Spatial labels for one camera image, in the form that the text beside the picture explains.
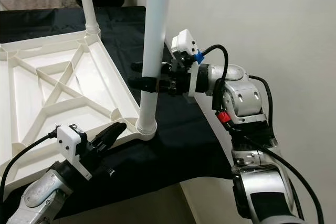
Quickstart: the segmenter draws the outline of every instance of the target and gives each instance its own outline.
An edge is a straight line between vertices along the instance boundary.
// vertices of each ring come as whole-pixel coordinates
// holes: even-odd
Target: black tablecloth
[[[141,61],[144,7],[97,8],[102,41],[123,78],[137,76],[130,63]],[[85,29],[81,9],[0,12],[0,42],[11,42]],[[167,47],[164,58],[169,60]],[[136,101],[140,92],[130,89]],[[109,178],[97,172],[83,190],[74,192],[58,217],[76,214],[135,197],[190,178],[231,178],[229,162],[197,103],[160,94],[156,136],[134,140],[110,151],[106,163],[116,172]],[[7,213],[17,208],[24,187],[6,200]]]

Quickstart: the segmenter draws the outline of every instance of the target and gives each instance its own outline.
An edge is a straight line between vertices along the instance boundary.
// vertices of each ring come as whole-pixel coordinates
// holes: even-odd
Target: white pole
[[[169,0],[146,0],[143,77],[160,76],[168,3]],[[140,117],[136,128],[142,134],[148,136],[155,134],[157,99],[157,93],[141,91]]]
[[[92,0],[82,0],[85,15],[85,27],[88,34],[98,34],[100,36],[99,25],[96,21]]]

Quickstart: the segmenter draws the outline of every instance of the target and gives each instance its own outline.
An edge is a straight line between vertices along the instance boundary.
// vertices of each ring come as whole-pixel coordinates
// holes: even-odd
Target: floor
[[[55,220],[52,224],[195,224],[179,184]]]

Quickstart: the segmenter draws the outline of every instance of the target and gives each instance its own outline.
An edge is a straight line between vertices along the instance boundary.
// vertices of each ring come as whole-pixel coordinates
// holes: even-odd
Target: blue clip
[[[195,59],[197,60],[198,64],[201,64],[201,62],[204,60],[204,56],[199,50],[197,50],[197,54],[195,54]]]

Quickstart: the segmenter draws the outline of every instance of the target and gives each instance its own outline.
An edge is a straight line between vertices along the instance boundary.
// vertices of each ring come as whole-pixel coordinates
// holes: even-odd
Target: white plastic tray
[[[113,122],[125,122],[114,146],[148,140],[135,128],[139,107],[100,38],[85,31],[0,45],[0,93],[0,175],[56,125],[76,124],[92,140]],[[56,139],[46,140],[12,167],[6,192],[62,160]]]

